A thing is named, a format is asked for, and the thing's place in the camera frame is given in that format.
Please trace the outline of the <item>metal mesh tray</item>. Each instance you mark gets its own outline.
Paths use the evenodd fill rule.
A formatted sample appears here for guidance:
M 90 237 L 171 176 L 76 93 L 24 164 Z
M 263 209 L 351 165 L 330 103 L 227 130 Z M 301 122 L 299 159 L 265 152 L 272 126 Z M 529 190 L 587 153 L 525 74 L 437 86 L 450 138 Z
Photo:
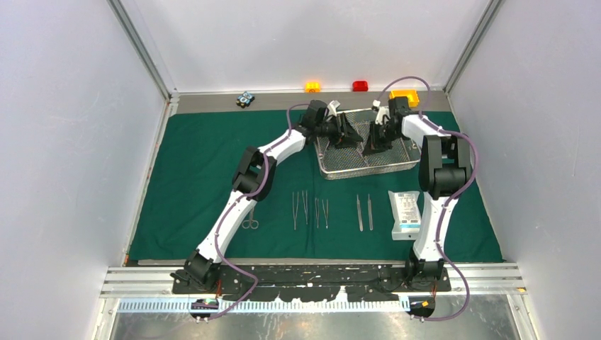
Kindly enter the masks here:
M 315 141 L 315 151 L 319 170 L 324 179 L 338 180 L 386 174 L 410 170 L 419 164 L 421 150 L 412 140 L 394 140 L 391 149 L 364 156 L 369 122 L 375 119 L 376 114 L 368 108 L 346 110 L 345 114 L 364 141 L 352 148 L 337 149 L 326 137 L 319 137 Z

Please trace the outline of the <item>steel scalpel handle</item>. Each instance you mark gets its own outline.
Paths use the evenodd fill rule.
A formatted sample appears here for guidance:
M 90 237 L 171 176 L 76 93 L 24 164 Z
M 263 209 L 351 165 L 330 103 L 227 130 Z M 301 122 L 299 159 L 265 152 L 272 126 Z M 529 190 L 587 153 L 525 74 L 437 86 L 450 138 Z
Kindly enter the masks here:
M 360 200 L 359 194 L 356 195 L 356 210 L 357 210 L 357 220 L 358 220 L 359 231 L 363 232 L 364 231 L 364 223 L 363 223 L 363 218 L 362 218 L 361 200 Z
M 368 194 L 367 205 L 368 205 L 369 230 L 373 231 L 373 211 L 372 211 L 372 201 L 371 201 L 370 194 Z

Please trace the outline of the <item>steel spatula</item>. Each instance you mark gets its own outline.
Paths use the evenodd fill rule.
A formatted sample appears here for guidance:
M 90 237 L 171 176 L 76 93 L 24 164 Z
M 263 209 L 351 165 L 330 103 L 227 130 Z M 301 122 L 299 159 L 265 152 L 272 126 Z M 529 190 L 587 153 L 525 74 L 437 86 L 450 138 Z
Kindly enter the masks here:
M 303 210 L 304 210 L 304 215 L 305 215 L 305 224 L 308 225 L 309 204 L 308 204 L 308 192 L 307 191 L 302 192 L 302 198 L 303 198 Z

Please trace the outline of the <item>thin steel tweezers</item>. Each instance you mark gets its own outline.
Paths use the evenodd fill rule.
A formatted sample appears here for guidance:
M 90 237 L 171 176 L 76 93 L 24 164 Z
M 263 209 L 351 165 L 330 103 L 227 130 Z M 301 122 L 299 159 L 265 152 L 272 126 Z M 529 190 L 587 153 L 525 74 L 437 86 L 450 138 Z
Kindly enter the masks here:
M 328 222 L 329 201 L 328 200 L 322 200 L 322 211 L 323 211 L 323 216 L 324 216 L 324 221 L 325 221 L 325 228 L 328 229 L 329 228 L 329 222 Z

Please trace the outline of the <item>white paper packet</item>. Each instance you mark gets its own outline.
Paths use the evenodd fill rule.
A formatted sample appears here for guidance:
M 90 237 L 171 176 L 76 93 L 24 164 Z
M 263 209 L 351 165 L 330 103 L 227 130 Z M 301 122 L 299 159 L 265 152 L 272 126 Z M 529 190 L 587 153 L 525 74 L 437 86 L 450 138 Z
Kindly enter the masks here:
M 418 208 L 419 191 L 388 192 L 394 225 L 394 241 L 415 241 L 420 233 L 421 214 Z

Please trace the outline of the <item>long steel forceps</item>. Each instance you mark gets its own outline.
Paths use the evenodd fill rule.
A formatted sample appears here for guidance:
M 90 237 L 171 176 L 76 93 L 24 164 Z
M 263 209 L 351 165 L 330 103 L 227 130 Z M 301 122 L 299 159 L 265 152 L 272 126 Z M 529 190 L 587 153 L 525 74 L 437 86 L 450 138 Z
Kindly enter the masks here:
M 292 193 L 292 213 L 293 213 L 293 229 L 297 230 L 298 208 L 299 208 L 299 192 Z

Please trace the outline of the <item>steel scissors blade pair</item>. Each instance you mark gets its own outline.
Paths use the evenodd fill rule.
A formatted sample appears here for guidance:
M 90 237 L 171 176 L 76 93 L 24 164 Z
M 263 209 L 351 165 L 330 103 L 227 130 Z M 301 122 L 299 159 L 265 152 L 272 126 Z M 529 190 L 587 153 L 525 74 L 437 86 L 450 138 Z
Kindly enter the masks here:
M 242 228 L 245 230 L 257 230 L 259 222 L 254 218 L 254 208 L 252 208 L 245 220 L 242 221 Z

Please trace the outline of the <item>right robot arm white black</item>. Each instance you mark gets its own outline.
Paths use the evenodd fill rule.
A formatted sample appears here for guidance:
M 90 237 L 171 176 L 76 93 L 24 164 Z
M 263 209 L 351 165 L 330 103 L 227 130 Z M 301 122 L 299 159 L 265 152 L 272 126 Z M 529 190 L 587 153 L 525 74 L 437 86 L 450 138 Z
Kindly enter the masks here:
M 387 105 L 375 100 L 372 109 L 376 117 L 369 125 L 365 155 L 387 151 L 395 140 L 412 140 L 421 150 L 418 182 L 425 203 L 402 282 L 413 290 L 424 290 L 441 279 L 449 260 L 444 239 L 452 210 L 473 181 L 471 146 L 459 133 L 412 110 L 404 96 L 392 98 Z

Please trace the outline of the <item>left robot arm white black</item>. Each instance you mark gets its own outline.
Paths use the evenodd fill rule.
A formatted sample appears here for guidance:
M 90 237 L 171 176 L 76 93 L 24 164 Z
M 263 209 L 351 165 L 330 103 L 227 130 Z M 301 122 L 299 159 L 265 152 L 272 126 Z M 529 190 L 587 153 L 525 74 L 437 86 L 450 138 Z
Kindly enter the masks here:
M 211 292 L 220 277 L 221 264 L 242 220 L 269 194 L 277 166 L 302 151 L 320 137 L 331 139 L 331 145 L 355 147 L 364 141 L 343 113 L 337 112 L 338 101 L 325 103 L 312 100 L 297 123 L 286 113 L 287 128 L 282 136 L 261 147 L 248 147 L 232 178 L 228 201 L 207 237 L 184 262 L 182 270 L 173 273 L 175 281 L 192 285 L 200 293 Z

